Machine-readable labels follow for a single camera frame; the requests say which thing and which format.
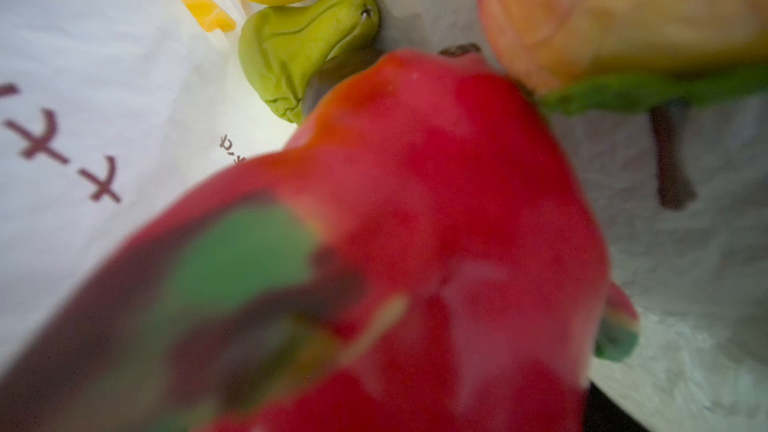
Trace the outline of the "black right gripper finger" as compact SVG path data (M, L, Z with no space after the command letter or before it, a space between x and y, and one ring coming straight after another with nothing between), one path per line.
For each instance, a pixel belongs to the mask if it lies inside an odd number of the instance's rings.
M648 429L591 383L583 415L584 432L647 432Z

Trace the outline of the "red green dragon fruit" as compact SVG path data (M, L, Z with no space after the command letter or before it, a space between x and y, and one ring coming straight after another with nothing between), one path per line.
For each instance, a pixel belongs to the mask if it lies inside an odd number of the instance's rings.
M471 53L400 49L120 244L5 431L580 431L639 314L569 159Z

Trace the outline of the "green chayote pear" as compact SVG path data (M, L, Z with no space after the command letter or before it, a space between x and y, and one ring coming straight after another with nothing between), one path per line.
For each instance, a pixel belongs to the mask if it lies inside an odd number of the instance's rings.
M247 82L270 111L298 125L310 77L333 59L370 49L379 27L376 0L268 6L243 24L238 60Z

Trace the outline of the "banana print plastic bag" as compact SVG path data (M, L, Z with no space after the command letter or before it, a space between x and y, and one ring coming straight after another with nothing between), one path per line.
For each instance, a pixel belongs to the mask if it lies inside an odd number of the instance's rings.
M282 146L291 125L245 81L236 39L180 0L1 0L1 360L130 232L188 187ZM650 125L550 120L642 316L600 387L652 431L767 427L767 100L693 112L697 199L656 199Z

